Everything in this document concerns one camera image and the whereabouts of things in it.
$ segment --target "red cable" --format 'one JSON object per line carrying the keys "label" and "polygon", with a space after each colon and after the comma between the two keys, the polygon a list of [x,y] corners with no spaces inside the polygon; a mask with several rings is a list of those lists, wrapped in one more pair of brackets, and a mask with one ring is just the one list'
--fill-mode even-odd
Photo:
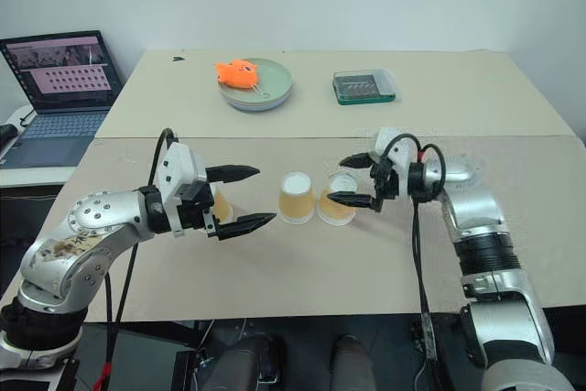
{"label": "red cable", "polygon": [[112,372],[112,363],[110,363],[110,362],[105,363],[103,365],[102,375],[100,376],[100,378],[98,380],[95,381],[95,384],[93,384],[92,391],[100,391],[100,389],[102,389],[102,384],[105,382],[106,378],[108,378],[108,376],[110,375],[111,372]]}

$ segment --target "table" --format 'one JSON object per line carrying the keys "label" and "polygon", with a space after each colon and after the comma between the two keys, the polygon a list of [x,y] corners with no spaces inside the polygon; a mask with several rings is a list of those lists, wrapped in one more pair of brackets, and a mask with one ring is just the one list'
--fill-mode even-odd
{"label": "table", "polygon": [[[246,55],[272,58],[291,70],[294,93],[284,105],[245,114],[222,99],[209,80],[213,63]],[[185,60],[171,61],[173,56]],[[335,102],[333,71],[381,67],[396,75],[397,102]],[[164,126],[209,165],[262,169],[260,176],[222,187],[236,214],[243,214],[274,211],[279,181],[291,170],[307,172],[317,195],[338,160],[368,150],[368,136],[392,125],[436,142],[447,155],[480,159],[542,304],[586,303],[586,200],[577,197],[586,193],[584,146],[506,55],[485,51],[149,50],[43,230],[55,227],[81,195],[144,185]],[[361,185],[367,190],[371,184]],[[195,231],[180,239],[160,235],[140,245],[125,320],[417,312],[410,217],[407,202],[390,201],[381,215],[360,212],[342,228],[316,216],[301,226],[275,219],[226,242]],[[437,203],[421,208],[421,222],[431,309],[457,311],[465,303],[461,272]],[[128,257],[111,269],[114,302]],[[15,277],[2,304],[19,282]],[[105,320],[102,290],[87,319]]]}
{"label": "table", "polygon": [[[185,60],[172,61],[174,56]],[[288,100],[271,112],[235,112],[222,98],[214,63],[241,57],[278,61],[293,75]],[[338,105],[335,71],[386,68],[393,103]],[[97,137],[348,137],[377,128],[418,136],[558,136],[570,128],[502,53],[148,50]]]}
{"label": "table", "polygon": [[[501,202],[523,267],[546,307],[586,303],[586,151],[573,136],[425,138],[447,155],[482,160],[484,179]],[[369,139],[182,139],[209,165],[243,163],[262,173],[222,186],[237,214],[273,211],[278,184],[292,169],[307,172],[319,193],[340,157],[363,151]],[[155,142],[96,139],[63,188],[44,225],[55,227],[82,195],[144,185]],[[271,155],[278,150],[294,154]],[[367,181],[361,189],[367,190]],[[408,240],[411,208],[389,201],[382,214],[359,212],[336,228],[315,216],[301,226],[275,219],[264,228],[218,242],[197,231],[163,234],[140,245],[125,320],[205,320],[290,315],[418,311]],[[437,203],[421,208],[423,265],[433,311],[465,303],[453,246]],[[114,303],[129,253],[114,263]],[[3,299],[16,293],[17,277]],[[100,293],[87,320],[105,320]]]}
{"label": "table", "polygon": [[[5,124],[12,124],[18,129],[18,134],[25,130],[20,125],[20,119],[33,110],[32,105],[23,105],[8,118]],[[36,114],[33,113],[27,121],[33,120]],[[2,157],[8,149],[16,142],[17,137],[12,139],[0,152]],[[0,168],[0,188],[14,187],[36,187],[43,185],[62,185],[71,176],[75,167],[34,167],[34,168]]]}

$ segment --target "orange toy fish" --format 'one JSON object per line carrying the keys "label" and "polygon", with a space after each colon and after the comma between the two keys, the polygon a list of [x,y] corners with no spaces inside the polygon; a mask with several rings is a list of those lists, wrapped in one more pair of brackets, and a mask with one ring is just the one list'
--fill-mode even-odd
{"label": "orange toy fish", "polygon": [[256,65],[246,60],[232,60],[230,64],[216,64],[218,82],[240,89],[252,89],[258,84]]}

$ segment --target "laptop screen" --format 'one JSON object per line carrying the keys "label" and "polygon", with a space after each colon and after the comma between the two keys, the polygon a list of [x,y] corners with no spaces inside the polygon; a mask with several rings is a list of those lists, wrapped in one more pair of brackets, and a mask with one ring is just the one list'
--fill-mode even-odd
{"label": "laptop screen", "polygon": [[99,31],[0,41],[38,113],[108,110],[122,84]]}

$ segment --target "plastic cup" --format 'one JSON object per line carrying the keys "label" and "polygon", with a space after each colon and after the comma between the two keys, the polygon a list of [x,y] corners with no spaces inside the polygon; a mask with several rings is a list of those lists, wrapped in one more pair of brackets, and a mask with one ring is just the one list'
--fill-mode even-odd
{"label": "plastic cup", "polygon": [[216,216],[219,223],[229,223],[233,219],[232,205],[223,197],[222,192],[216,183],[210,184],[213,196],[213,215]]}
{"label": "plastic cup", "polygon": [[292,224],[306,223],[313,216],[313,192],[307,174],[295,171],[283,178],[277,212],[281,219]]}
{"label": "plastic cup", "polygon": [[328,199],[328,194],[337,191],[358,190],[356,178],[347,171],[338,171],[330,176],[330,181],[321,192],[318,201],[318,215],[327,224],[344,226],[356,215],[356,208],[344,206]]}

